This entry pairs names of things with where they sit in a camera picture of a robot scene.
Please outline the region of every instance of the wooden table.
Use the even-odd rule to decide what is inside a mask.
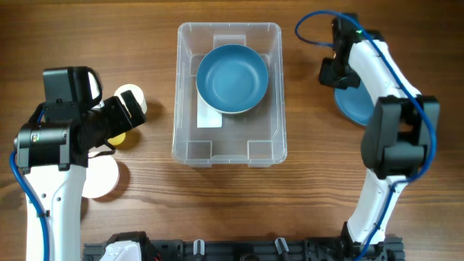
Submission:
[[[61,2],[42,0],[40,2]],[[13,138],[44,100],[42,70],[87,65],[104,98],[134,83],[152,105],[149,121],[115,155],[121,180],[109,196],[83,200],[82,242],[146,231],[151,239],[303,239],[337,236],[363,185],[364,129],[338,112],[317,81],[330,49],[294,35],[316,9],[358,12],[379,29],[392,56],[423,94],[441,103],[432,170],[408,187],[388,232],[408,260],[464,258],[464,34],[460,1],[177,1],[0,7],[0,260],[24,260],[25,200],[7,163]],[[193,169],[171,157],[177,28],[183,22],[276,22],[283,34],[289,155],[267,169]],[[302,26],[331,40],[330,17]]]

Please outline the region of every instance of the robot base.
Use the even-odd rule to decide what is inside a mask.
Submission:
[[[162,261],[195,261],[194,243],[181,240],[152,240]],[[279,255],[274,241],[205,242],[202,261],[348,261],[341,253],[341,240],[309,238],[288,241],[288,257]],[[104,254],[104,244],[84,244],[82,261],[97,261]],[[375,261],[405,261],[401,238],[384,241],[384,250]]]

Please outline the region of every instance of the plastic container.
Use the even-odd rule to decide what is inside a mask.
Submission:
[[[225,44],[254,49],[269,72],[268,91],[262,101],[237,115],[208,111],[196,90],[196,72],[203,57]],[[194,167],[269,167],[283,162],[287,142],[279,26],[271,22],[188,22],[178,29],[177,47],[173,158]],[[207,122],[213,123],[208,128],[203,124],[205,115],[210,117]]]

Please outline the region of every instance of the wooden surface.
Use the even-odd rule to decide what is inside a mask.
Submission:
[[[463,7],[461,1],[355,0],[0,6],[0,260],[25,258],[25,200],[7,163],[13,138],[44,100],[42,70],[68,65],[97,70],[104,98],[134,83],[149,103],[149,121],[115,155],[122,173],[116,190],[83,201],[82,242],[123,231],[187,241],[337,236],[365,177],[363,128],[344,119],[332,90],[317,82],[331,50],[293,33],[298,19],[316,9],[358,12],[365,27],[383,33],[409,81],[441,102],[436,161],[406,188],[388,232],[404,238],[408,260],[464,259]],[[330,41],[330,20],[316,17],[302,33]],[[176,41],[183,22],[281,26],[289,149],[283,164],[192,169],[173,161]]]

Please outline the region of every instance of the wood grain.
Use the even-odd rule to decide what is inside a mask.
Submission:
[[[25,256],[25,201],[7,165],[13,138],[44,100],[42,70],[68,65],[97,70],[104,97],[134,83],[149,103],[149,121],[131,134],[136,146],[115,155],[122,177],[114,193],[83,201],[83,242],[135,230],[183,240],[338,235],[364,181],[363,129],[338,113],[332,90],[317,82],[331,50],[293,33],[316,9],[358,12],[365,27],[383,33],[409,81],[441,102],[436,161],[405,190],[388,232],[404,238],[408,260],[464,259],[461,1],[73,2],[87,3],[0,6],[0,260]],[[330,20],[315,17],[302,34],[330,41]],[[177,28],[201,21],[281,26],[289,149],[283,164],[193,169],[173,161]]]

